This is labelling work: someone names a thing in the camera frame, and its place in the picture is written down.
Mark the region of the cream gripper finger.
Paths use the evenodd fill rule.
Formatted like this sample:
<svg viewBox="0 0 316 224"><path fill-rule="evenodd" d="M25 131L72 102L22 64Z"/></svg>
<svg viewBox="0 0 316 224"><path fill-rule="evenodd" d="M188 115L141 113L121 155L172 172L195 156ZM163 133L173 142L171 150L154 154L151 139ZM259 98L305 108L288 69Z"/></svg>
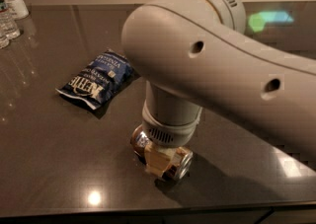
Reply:
<svg viewBox="0 0 316 224"><path fill-rule="evenodd" d="M167 177L168 179L173 178L173 174L170 172L171 170L171 163L170 162L162 162L160 160L148 160L146 162L147 173L155 175L156 177L163 178Z"/></svg>

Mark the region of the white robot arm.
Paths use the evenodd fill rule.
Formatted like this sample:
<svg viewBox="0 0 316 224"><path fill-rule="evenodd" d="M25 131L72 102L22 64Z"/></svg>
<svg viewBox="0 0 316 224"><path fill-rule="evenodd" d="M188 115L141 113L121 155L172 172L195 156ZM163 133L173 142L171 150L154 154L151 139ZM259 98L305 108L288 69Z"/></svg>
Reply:
<svg viewBox="0 0 316 224"><path fill-rule="evenodd" d="M146 169L180 179L203 109L316 162L316 62L245 37L240 0L155 0L126 19L121 44L146 82Z"/></svg>

